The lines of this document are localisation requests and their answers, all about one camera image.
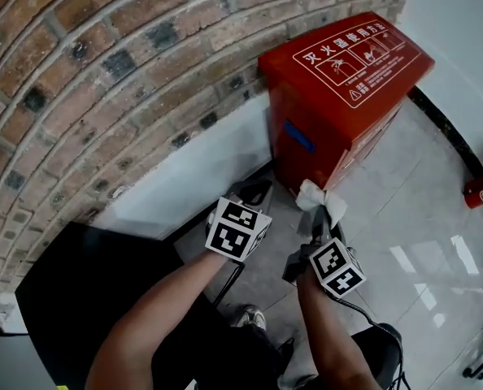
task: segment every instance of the person's right arm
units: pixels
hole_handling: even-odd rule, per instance
[[[298,296],[315,367],[326,388],[381,390],[311,266],[298,277]]]

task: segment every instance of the white wall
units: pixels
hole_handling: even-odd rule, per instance
[[[420,89],[483,164],[483,0],[407,0],[399,27],[436,61]]]
[[[112,231],[163,239],[271,160],[268,94],[249,100],[171,154],[94,222]]]
[[[28,336],[0,336],[0,390],[56,390]]]

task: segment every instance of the gray sneaker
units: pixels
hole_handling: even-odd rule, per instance
[[[232,327],[244,327],[245,325],[251,324],[264,331],[267,330],[267,323],[265,322],[263,312],[254,305],[245,305],[240,308],[237,316],[235,316],[231,322]]]

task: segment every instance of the red fire extinguisher box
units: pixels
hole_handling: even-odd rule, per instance
[[[433,66],[375,13],[294,39],[259,58],[271,98],[274,172],[298,192],[335,186],[379,141],[407,92]]]

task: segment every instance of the wire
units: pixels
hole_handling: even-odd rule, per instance
[[[386,328],[382,327],[379,323],[375,322],[370,318],[370,315],[366,312],[366,310],[358,307],[357,305],[354,305],[353,303],[349,303],[348,301],[343,301],[342,299],[339,299],[338,297],[335,297],[332,293],[328,292],[325,289],[326,295],[332,299],[333,301],[340,303],[343,306],[346,306],[348,308],[351,308],[353,310],[356,310],[359,312],[362,316],[366,318],[368,323],[372,325],[373,327],[378,327],[384,332],[387,332],[390,336],[392,336],[395,339],[395,342],[397,343],[398,349],[399,349],[399,369],[398,369],[398,376],[397,379],[395,379],[392,384],[388,387],[389,390],[393,390],[395,388],[395,384],[397,384],[397,390],[401,388],[401,382],[404,383],[404,385],[407,387],[408,390],[411,390],[410,385],[407,383],[406,380],[406,375],[404,374],[404,352],[403,352],[403,343],[401,340],[398,338],[398,336],[394,335],[391,331],[387,330]]]

